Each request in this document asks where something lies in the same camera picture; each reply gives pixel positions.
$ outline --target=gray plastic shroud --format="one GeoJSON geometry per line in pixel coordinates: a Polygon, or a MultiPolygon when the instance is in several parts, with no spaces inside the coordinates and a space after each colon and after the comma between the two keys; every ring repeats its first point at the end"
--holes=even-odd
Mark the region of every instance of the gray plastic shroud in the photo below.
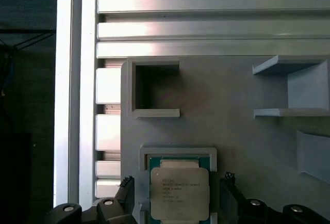
{"type": "Polygon", "coordinates": [[[278,211],[287,204],[301,204],[330,218],[329,184],[298,173],[296,129],[273,119],[254,119],[254,109],[288,108],[287,77],[251,73],[253,65],[270,58],[178,58],[179,76],[156,82],[153,87],[168,96],[158,98],[158,106],[180,109],[180,118],[136,119],[129,115],[129,63],[124,63],[121,175],[131,175],[136,180],[137,218],[140,207],[147,208],[144,203],[149,197],[149,172],[139,169],[142,145],[215,147],[218,161],[213,179],[224,177],[227,171],[234,172],[237,186],[248,198],[261,199],[278,211]]]}
{"type": "Polygon", "coordinates": [[[255,109],[254,116],[329,117],[330,56],[275,56],[253,67],[261,77],[287,78],[285,108],[255,109]]]}

